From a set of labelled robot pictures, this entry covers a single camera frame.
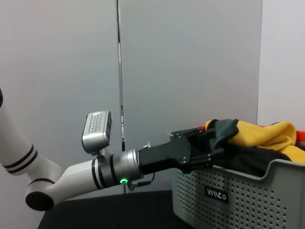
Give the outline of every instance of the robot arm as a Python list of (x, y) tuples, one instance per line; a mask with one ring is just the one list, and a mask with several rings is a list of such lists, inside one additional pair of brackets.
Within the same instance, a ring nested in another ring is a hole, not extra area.
[(174, 132), (172, 140), (163, 145), (111, 155), (105, 149), (109, 145), (111, 122), (108, 111), (88, 114), (82, 145), (96, 159), (63, 172), (60, 166), (38, 154), (16, 126), (0, 89), (0, 163), (12, 175), (28, 174), (26, 203), (34, 210), (45, 211), (68, 198), (119, 184), (126, 183), (133, 190), (136, 185), (132, 181), (157, 171), (178, 168), (189, 173), (213, 167), (212, 158), (223, 153), (221, 149), (210, 150), (209, 139), (215, 137), (213, 129), (203, 132), (195, 128)]

